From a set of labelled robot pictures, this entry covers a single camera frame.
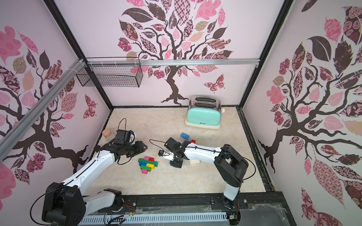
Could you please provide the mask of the black enclosure corner post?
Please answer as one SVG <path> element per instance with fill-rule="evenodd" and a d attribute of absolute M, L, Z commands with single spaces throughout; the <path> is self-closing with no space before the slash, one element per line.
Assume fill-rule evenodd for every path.
<path fill-rule="evenodd" d="M 275 23 L 271 29 L 271 32 L 267 38 L 267 41 L 262 49 L 262 52 L 261 52 L 261 55 L 259 58 L 260 61 L 259 61 L 258 65 L 255 67 L 255 69 L 253 70 L 253 73 L 251 74 L 251 77 L 246 85 L 242 99 L 239 104 L 239 109 L 243 109 L 243 107 L 245 106 L 247 99 L 248 99 L 249 95 L 251 94 L 251 91 L 254 87 L 254 84 L 256 83 L 256 80 L 257 80 L 264 64 L 267 61 L 267 57 L 269 56 L 269 53 L 273 47 L 273 44 L 276 41 L 277 36 L 278 36 L 279 32 L 281 31 L 281 28 L 289 14 L 289 11 L 293 6 L 293 3 L 294 3 L 293 0 L 285 0 L 283 2 L 281 10 L 275 20 Z"/>

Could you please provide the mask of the bright green brick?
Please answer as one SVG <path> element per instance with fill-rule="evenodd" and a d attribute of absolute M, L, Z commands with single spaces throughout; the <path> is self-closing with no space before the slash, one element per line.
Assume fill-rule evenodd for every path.
<path fill-rule="evenodd" d="M 148 171 L 148 172 L 150 172 L 150 171 L 152 170 L 151 167 L 147 167 L 147 166 L 141 166 L 140 168 L 141 168 L 142 171 Z"/>

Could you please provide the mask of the white brick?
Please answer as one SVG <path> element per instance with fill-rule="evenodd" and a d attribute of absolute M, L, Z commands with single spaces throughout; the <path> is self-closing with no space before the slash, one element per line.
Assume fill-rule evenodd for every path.
<path fill-rule="evenodd" d="M 190 164 L 197 164 L 197 163 L 200 163 L 200 161 L 199 161 L 199 160 L 190 160 L 189 162 L 190 162 Z"/>

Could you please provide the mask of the aluminium rail left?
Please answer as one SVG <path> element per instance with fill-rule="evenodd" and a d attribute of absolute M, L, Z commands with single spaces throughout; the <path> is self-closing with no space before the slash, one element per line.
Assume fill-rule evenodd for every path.
<path fill-rule="evenodd" d="M 27 114 L 22 117 L 18 124 L 10 130 L 8 134 L 1 140 L 1 161 L 9 154 L 18 141 L 25 135 L 29 128 L 36 122 L 40 115 L 46 110 L 61 90 L 67 83 L 77 75 L 77 73 L 85 66 L 83 59 L 76 60 L 68 69 L 66 69 L 63 76 L 54 83 L 44 96 L 36 102 Z"/>

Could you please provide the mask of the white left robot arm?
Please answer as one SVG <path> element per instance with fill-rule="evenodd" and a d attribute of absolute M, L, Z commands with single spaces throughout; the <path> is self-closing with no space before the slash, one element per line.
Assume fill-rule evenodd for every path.
<path fill-rule="evenodd" d="M 41 219 L 53 226 L 77 226 L 85 216 L 107 208 L 113 212 L 123 208 L 122 193 L 105 189 L 95 195 L 84 193 L 93 181 L 121 156 L 132 158 L 147 150 L 142 141 L 116 145 L 107 143 L 84 167 L 61 183 L 48 186 Z"/>

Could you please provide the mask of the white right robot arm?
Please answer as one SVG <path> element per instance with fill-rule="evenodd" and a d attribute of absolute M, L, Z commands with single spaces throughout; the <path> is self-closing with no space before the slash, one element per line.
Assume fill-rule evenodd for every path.
<path fill-rule="evenodd" d="M 168 159 L 175 168 L 180 169 L 184 160 L 198 160 L 214 165 L 226 183 L 224 198 L 230 201 L 236 199 L 249 163 L 231 145 L 205 147 L 190 141 L 180 143 L 169 138 L 164 147 L 170 151 L 170 154 L 164 158 Z"/>

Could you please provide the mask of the pink lidded glass jar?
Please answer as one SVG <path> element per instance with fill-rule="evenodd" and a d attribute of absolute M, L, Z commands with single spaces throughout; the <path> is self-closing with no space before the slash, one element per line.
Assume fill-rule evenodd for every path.
<path fill-rule="evenodd" d="M 102 135 L 103 135 L 103 137 L 105 139 L 112 139 L 113 138 L 112 132 L 110 130 L 108 130 L 108 129 L 103 130 Z"/>

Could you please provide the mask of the green long brick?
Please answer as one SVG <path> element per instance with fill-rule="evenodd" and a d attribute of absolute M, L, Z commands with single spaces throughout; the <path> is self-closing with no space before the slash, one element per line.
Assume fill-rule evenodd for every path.
<path fill-rule="evenodd" d="M 152 165 L 154 165 L 155 167 L 158 166 L 158 162 L 155 162 L 155 161 L 149 161 L 149 160 L 145 160 L 145 159 L 139 159 L 138 162 L 140 162 L 140 163 L 145 163 L 145 164 L 152 164 Z"/>

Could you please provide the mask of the aluminium rail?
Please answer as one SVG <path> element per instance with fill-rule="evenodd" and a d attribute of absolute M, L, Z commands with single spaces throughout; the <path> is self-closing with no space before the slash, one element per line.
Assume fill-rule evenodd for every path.
<path fill-rule="evenodd" d="M 46 110 L 61 90 L 67 83 L 77 75 L 77 73 L 85 66 L 83 59 L 76 60 L 68 69 L 66 69 L 63 76 L 54 83 L 44 96 L 36 102 L 27 114 L 22 117 L 18 124 L 10 130 L 8 134 L 1 140 L 1 161 L 9 154 L 18 141 L 25 135 L 29 128 L 36 122 L 40 115 Z"/>
<path fill-rule="evenodd" d="M 258 58 L 197 59 L 197 60 L 142 60 L 141 66 L 201 66 L 201 65 L 258 65 Z"/>

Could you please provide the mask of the yellow small brick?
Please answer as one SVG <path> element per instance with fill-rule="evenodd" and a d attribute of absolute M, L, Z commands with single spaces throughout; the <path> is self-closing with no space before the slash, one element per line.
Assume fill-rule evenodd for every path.
<path fill-rule="evenodd" d="M 149 163 L 147 163 L 147 165 L 146 165 L 147 167 L 149 167 L 149 168 L 151 168 L 151 169 L 154 169 L 155 168 L 155 165 L 153 165 L 153 164 L 149 164 Z"/>

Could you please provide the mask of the light blue large brick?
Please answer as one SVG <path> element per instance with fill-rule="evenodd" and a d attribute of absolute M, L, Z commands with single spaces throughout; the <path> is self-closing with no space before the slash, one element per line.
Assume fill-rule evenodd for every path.
<path fill-rule="evenodd" d="M 190 139 L 190 136 L 188 134 L 185 134 L 185 133 L 182 133 L 180 135 L 181 138 L 185 139 L 185 140 L 189 140 Z"/>

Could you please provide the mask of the mint green Belinee toaster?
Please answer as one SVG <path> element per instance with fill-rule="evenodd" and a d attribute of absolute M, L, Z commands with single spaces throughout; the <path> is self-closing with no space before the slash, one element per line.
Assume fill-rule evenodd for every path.
<path fill-rule="evenodd" d="M 189 100 L 185 124 L 190 127 L 219 129 L 222 105 L 217 98 L 196 95 Z"/>

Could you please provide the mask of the aluminium rail back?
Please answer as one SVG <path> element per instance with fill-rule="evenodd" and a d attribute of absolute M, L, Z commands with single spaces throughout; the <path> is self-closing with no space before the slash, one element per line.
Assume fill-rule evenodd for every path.
<path fill-rule="evenodd" d="M 258 58 L 197 59 L 197 60 L 142 60 L 141 66 L 201 66 L 201 65 L 258 65 Z"/>

